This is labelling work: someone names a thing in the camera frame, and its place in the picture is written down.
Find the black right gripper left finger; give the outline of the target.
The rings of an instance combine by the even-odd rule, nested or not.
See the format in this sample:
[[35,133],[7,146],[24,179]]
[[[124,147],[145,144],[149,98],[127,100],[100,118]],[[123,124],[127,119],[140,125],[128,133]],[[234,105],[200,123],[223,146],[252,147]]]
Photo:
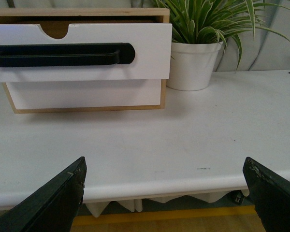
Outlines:
[[85,157],[0,216],[0,232],[69,232],[83,203]]

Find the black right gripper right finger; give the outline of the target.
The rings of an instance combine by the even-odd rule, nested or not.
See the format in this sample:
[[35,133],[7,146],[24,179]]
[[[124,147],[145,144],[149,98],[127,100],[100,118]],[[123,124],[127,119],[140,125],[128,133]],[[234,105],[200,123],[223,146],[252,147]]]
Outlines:
[[290,232],[290,181],[246,157],[243,174],[255,211],[267,232]]

